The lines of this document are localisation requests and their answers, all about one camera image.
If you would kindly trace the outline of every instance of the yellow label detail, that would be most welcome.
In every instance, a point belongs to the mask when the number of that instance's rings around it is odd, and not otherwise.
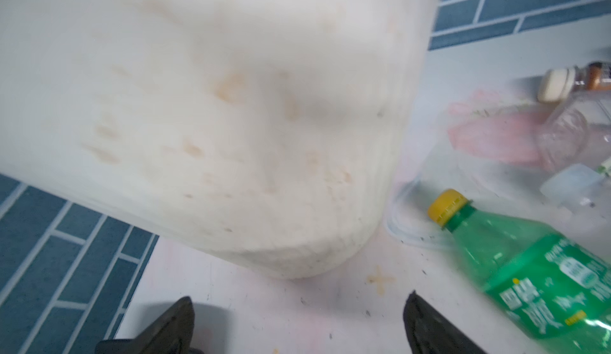
[[[572,316],[570,316],[569,318],[567,318],[565,320],[565,324],[566,324],[566,326],[574,325],[576,322],[581,321],[585,317],[587,317],[585,312],[583,310],[580,310],[580,311],[576,312],[575,314],[573,314]]]

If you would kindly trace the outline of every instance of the table surface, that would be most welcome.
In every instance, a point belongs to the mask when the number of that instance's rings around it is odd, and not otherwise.
[[[495,105],[534,100],[548,68],[611,60],[611,16],[429,52],[395,189],[439,138],[439,114],[494,93]],[[401,243],[381,226],[353,258],[304,280],[275,280],[165,238],[118,329],[134,337],[182,296],[195,308],[192,347],[223,353],[408,353],[402,311],[416,290],[486,352],[543,353],[460,272],[451,251]]]

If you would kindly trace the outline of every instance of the transparent plastic container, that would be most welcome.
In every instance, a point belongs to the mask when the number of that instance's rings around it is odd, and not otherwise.
[[[553,173],[573,163],[596,169],[611,157],[611,92],[575,92],[537,133],[544,168]]]
[[[572,212],[562,233],[611,262],[611,179],[577,163],[543,183],[541,193]]]

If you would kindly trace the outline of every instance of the translucent white cap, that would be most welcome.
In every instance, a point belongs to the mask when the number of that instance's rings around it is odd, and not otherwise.
[[[566,100],[575,85],[577,69],[555,68],[548,70],[539,85],[539,102],[559,102]]]
[[[593,169],[577,163],[549,178],[539,189],[554,205],[562,205],[604,180]]]

